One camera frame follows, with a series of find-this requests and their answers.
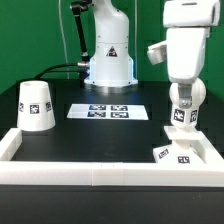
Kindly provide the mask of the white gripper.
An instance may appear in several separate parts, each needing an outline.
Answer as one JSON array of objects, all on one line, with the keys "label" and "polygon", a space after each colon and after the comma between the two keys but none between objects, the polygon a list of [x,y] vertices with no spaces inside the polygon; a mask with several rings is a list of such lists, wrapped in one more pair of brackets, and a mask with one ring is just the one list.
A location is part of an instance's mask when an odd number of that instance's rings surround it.
[{"label": "white gripper", "polygon": [[192,83],[198,78],[205,60],[206,28],[169,28],[166,33],[169,80],[178,85],[179,107],[192,105]]}]

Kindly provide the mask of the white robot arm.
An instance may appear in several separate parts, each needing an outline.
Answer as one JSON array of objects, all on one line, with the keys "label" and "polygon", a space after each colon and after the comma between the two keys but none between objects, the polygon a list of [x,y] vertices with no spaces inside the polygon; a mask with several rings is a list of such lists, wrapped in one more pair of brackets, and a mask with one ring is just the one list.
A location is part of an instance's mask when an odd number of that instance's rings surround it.
[{"label": "white robot arm", "polygon": [[[137,83],[128,53],[129,20],[111,0],[93,0],[96,50],[85,85],[119,93]],[[219,0],[168,0],[164,5],[166,40],[148,47],[151,63],[165,61],[169,80],[178,86],[181,108],[193,105],[193,84],[204,65],[206,39],[219,19]]]}]

